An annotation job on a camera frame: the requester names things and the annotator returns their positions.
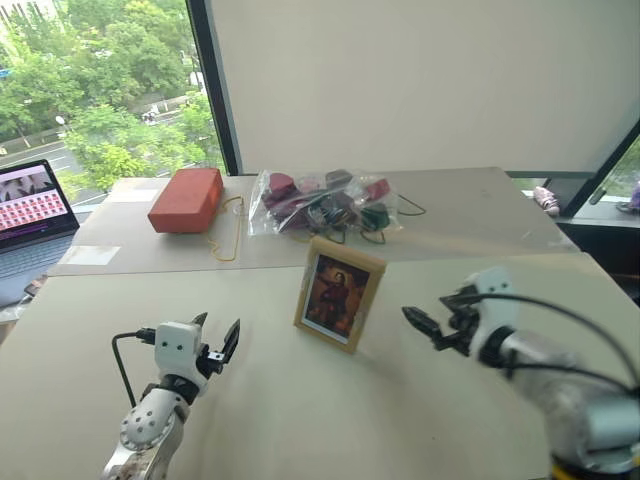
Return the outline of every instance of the laptop screen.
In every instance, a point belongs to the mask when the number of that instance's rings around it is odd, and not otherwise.
[[[46,160],[0,169],[0,249],[77,228]]]

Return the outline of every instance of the pink object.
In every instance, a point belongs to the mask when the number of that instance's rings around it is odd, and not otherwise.
[[[313,177],[305,177],[298,181],[298,190],[304,195],[308,195],[316,190],[320,190],[320,182]]]
[[[640,208],[640,182],[638,182],[631,192],[631,208]]]
[[[273,200],[282,200],[291,190],[295,190],[293,178],[284,173],[272,173],[269,177],[270,197]]]
[[[558,200],[551,190],[547,190],[544,187],[536,187],[533,189],[533,198],[549,216],[557,217],[560,213]]]
[[[385,178],[383,178],[382,180],[378,180],[376,183],[372,183],[371,185],[367,185],[369,200],[378,200],[379,198],[384,197],[390,191],[391,187],[389,186],[389,182],[387,182]]]

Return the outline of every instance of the white robotic arm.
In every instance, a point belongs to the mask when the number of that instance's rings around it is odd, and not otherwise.
[[[543,412],[554,478],[633,478],[632,472],[638,473],[634,446],[640,441],[638,386],[632,390],[585,371],[575,353],[533,332],[516,330],[517,303],[478,298],[512,293],[503,268],[471,276],[454,295],[440,299],[453,312],[449,325],[455,333],[449,336],[422,310],[402,311],[437,350],[453,348],[502,370]]]
[[[147,386],[143,398],[120,424],[120,438],[101,480],[163,480],[182,441],[190,405],[206,391],[212,373],[221,373],[238,344],[240,321],[220,352],[200,343],[206,313],[193,322],[167,322],[136,334],[155,345],[160,384]]]

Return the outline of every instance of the picture frame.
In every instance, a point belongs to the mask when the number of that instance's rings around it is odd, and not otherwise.
[[[353,353],[386,266],[382,259],[313,237],[294,325]]]

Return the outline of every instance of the white table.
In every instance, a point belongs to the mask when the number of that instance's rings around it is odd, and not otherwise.
[[[518,292],[600,321],[640,362],[637,307],[584,254],[392,263],[354,356],[292,326],[300,267],[54,277],[0,348],[0,479],[97,478],[128,410],[111,336],[202,311],[205,341],[219,346],[240,317],[240,344],[194,404],[170,479],[543,477],[537,411],[495,372],[436,352],[400,313],[417,305],[446,319],[438,296],[494,265]],[[590,332],[521,313],[523,327],[626,379]],[[152,349],[122,350],[139,393],[156,378]]]
[[[419,217],[400,217],[404,229],[373,245],[357,235],[347,244],[387,261],[578,251],[555,223],[522,195],[497,168],[389,172],[399,193],[424,206]],[[158,234],[147,219],[153,200],[114,202],[123,191],[156,191],[168,179],[123,179],[112,198],[85,221],[74,245],[116,246],[107,265],[58,265],[50,275],[193,271],[304,265],[308,246],[285,235],[249,237],[246,227],[237,260],[217,261],[204,234]],[[247,205],[255,177],[225,177],[224,198],[243,195]],[[211,236],[228,256],[237,217],[220,215]]]

